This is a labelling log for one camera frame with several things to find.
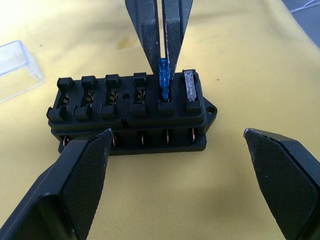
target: blade fuse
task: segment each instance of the blade fuse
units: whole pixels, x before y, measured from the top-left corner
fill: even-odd
[[[184,80],[185,80],[185,88],[186,88],[186,96],[189,102],[194,102],[197,98],[194,74],[191,70],[184,71]]]

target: mounting hole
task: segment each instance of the mounting hole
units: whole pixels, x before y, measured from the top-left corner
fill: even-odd
[[[130,99],[130,95],[129,95],[129,94],[124,94],[124,95],[122,96],[122,99],[123,99],[123,100]]]
[[[208,114],[213,114],[214,112],[216,111],[216,109],[212,106],[209,106],[207,109],[206,109],[206,112]]]

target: yellow cloth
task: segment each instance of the yellow cloth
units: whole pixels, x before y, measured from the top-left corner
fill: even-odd
[[[124,0],[2,0],[0,30],[46,80],[0,104],[1,226],[59,156],[46,118],[58,78],[151,70]],[[88,239],[283,240],[243,131],[297,139],[320,159],[319,49],[281,0],[195,0],[182,69],[197,70],[218,108],[206,150],[110,157]]]

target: clear plastic lid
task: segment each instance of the clear plastic lid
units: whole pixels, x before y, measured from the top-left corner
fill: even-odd
[[[44,82],[37,61],[20,40],[0,46],[0,103]]]

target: table surface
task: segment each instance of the table surface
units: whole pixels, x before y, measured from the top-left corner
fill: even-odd
[[[0,104],[0,226],[59,156],[46,118],[59,77],[151,73],[123,0],[3,0],[0,45],[22,40],[46,82]],[[202,152],[112,156],[90,240],[283,240],[245,128],[320,159],[320,51],[281,0],[196,0],[177,71],[218,108]]]

